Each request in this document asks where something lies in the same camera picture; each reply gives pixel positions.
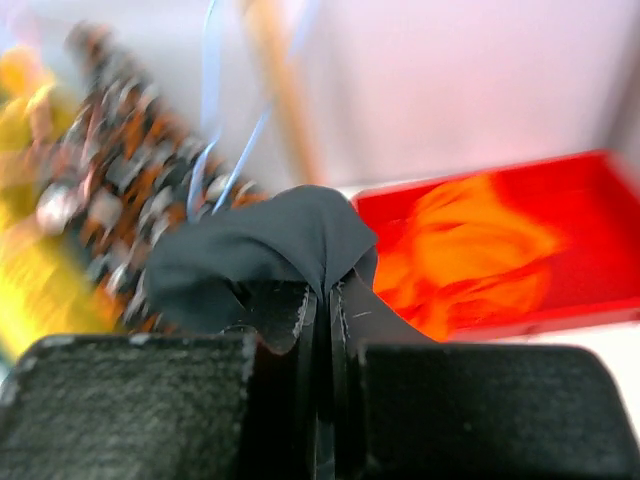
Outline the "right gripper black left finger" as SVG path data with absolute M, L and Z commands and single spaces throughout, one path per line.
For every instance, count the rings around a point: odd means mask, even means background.
M 5 479 L 312 479 L 317 299 L 260 288 L 219 335 L 54 335 L 1 391 Z

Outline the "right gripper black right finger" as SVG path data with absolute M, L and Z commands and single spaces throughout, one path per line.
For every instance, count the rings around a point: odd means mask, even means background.
M 356 274 L 329 295 L 340 479 L 635 479 L 618 389 L 569 346 L 437 343 Z

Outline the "dark navy shorts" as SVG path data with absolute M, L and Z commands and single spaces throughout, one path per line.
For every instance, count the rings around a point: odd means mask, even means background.
M 337 190 L 299 186 L 163 234 L 146 261 L 151 310 L 189 333 L 235 323 L 252 282 L 300 282 L 319 299 L 350 271 L 367 283 L 377 236 Z

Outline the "orange camouflage shorts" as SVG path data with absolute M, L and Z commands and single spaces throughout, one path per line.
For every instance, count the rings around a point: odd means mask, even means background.
M 67 44 L 86 68 L 89 94 L 60 144 L 36 208 L 48 234 L 71 230 L 109 316 L 129 332 L 174 327 L 144 290 L 159 237 L 219 207 L 265 199 L 166 106 L 157 85 L 107 29 L 80 23 Z

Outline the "light blue wire hanger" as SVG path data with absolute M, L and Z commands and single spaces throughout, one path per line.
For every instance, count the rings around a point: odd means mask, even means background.
M 239 3 L 238 14 L 244 17 L 245 33 L 249 36 L 249 42 L 253 45 L 250 53 L 261 58 L 257 47 L 253 41 L 251 33 L 248 30 L 243 10 L 244 1 Z M 294 59 L 295 55 L 304 45 L 305 37 L 311 29 L 314 17 L 317 14 L 320 3 L 318 1 L 307 1 L 301 11 L 296 28 L 293 30 L 292 36 L 287 38 L 288 59 Z M 208 144 L 198 156 L 195 166 L 192 170 L 192 176 L 189 183 L 189 190 L 186 201 L 186 214 L 190 222 L 195 221 L 203 211 L 202 205 L 208 200 L 206 198 L 206 186 L 204 182 L 204 170 L 209 160 L 209 155 L 217 146 L 223 131 L 223 117 L 219 112 L 221 95 L 221 67 L 222 67 L 222 50 L 223 50 L 223 33 L 228 20 L 224 13 L 226 3 L 224 1 L 212 1 L 209 3 L 202 31 L 202 57 L 201 57 L 201 106 L 200 106 L 200 126 L 201 130 L 209 135 Z M 216 213 L 223 204 L 226 203 L 230 196 L 231 189 L 236 185 L 245 164 L 252 154 L 262 132 L 269 124 L 270 118 L 276 114 L 272 92 L 269 88 L 266 72 L 264 70 L 264 88 L 265 94 L 260 102 L 259 115 L 253 125 L 251 133 L 243 147 L 235 166 L 230 173 L 225 174 L 223 179 L 225 183 L 222 189 L 211 200 L 213 207 L 211 212 Z

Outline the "yellow shorts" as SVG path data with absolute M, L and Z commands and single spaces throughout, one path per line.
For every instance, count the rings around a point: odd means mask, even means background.
M 76 233 L 91 192 L 79 106 L 39 55 L 1 55 L 1 358 L 59 333 L 106 333 L 121 311 L 88 278 Z

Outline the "red plastic bin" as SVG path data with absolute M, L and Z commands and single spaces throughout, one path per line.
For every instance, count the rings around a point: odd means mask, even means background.
M 448 340 L 524 336 L 639 316 L 639 201 L 604 152 L 369 190 L 354 198 L 376 233 L 378 255 L 399 240 L 420 197 L 450 181 L 491 175 L 506 205 L 559 233 L 539 307 L 519 318 L 466 323 Z

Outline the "wooden clothes rack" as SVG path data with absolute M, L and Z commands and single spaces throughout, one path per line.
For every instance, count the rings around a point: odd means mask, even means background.
M 262 58 L 276 116 L 281 125 L 296 180 L 303 184 L 324 184 L 317 151 L 311 135 L 310 117 L 288 59 L 285 29 L 276 1 L 244 1 L 246 24 Z

